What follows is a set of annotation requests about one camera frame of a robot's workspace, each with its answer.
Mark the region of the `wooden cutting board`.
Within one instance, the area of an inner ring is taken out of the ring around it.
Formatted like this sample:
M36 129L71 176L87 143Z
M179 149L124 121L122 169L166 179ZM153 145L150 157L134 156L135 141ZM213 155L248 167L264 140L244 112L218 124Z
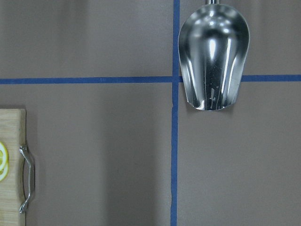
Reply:
M24 157L19 147L25 144L26 111L0 110L0 142L8 152L8 174L0 182L0 224L24 226L26 215L19 212L25 201L23 186Z

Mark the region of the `lemon slice on board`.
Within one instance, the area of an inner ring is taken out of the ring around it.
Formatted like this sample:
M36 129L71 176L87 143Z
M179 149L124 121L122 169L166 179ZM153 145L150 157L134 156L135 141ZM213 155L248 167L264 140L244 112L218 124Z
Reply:
M0 170L3 170L8 163L8 152L6 147L0 143Z

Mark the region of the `shiny metal scoop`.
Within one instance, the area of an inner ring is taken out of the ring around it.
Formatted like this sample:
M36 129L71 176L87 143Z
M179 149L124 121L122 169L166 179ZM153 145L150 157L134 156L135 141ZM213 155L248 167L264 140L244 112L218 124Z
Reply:
M235 8L208 0L182 25L178 51L187 102L218 111L236 102L249 48L249 28Z

